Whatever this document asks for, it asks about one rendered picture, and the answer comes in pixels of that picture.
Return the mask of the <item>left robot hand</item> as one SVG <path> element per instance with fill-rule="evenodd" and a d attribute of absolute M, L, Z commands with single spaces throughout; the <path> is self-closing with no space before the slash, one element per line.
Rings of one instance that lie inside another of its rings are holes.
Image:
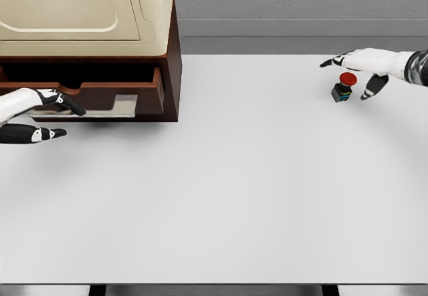
<path fill-rule="evenodd" d="M 36 144 L 65 136 L 64 129 L 37 128 L 9 121 L 37 106 L 57 104 L 71 110 L 78 116 L 86 114 L 79 104 L 56 89 L 20 88 L 0 96 L 0 144 Z"/>

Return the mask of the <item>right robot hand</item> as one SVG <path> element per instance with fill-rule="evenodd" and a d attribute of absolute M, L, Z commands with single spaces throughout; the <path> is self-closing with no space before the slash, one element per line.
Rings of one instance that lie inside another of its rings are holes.
<path fill-rule="evenodd" d="M 320 67 L 338 65 L 354 71 L 371 73 L 361 100 L 367 100 L 377 95 L 388 83 L 389 76 L 403 78 L 407 56 L 411 53 L 394 52 L 383 49 L 356 49 L 337 55 L 320 64 Z"/>

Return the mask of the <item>brown drawer with silver handle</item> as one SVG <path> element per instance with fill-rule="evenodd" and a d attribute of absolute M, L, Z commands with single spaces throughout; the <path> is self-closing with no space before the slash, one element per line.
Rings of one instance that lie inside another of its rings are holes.
<path fill-rule="evenodd" d="M 19 88 L 56 89 L 86 111 L 87 118 L 135 118 L 163 113 L 163 83 L 159 69 L 149 82 L 83 82 L 67 88 L 57 82 L 0 82 L 0 95 Z"/>

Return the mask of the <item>brown cabinet with cream top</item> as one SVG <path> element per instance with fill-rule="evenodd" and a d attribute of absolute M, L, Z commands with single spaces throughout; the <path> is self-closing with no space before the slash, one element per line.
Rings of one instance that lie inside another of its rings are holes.
<path fill-rule="evenodd" d="M 174 0 L 0 0 L 0 82 L 149 82 L 163 113 L 86 122 L 176 122 L 181 47 Z"/>

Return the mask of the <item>red button switch black base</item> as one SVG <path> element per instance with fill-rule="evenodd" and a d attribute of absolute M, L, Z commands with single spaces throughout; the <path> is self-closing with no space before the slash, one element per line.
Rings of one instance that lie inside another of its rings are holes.
<path fill-rule="evenodd" d="M 352 86 L 357 83 L 357 77 L 350 72 L 339 76 L 339 82 L 334 85 L 331 95 L 336 103 L 347 101 L 352 93 Z"/>

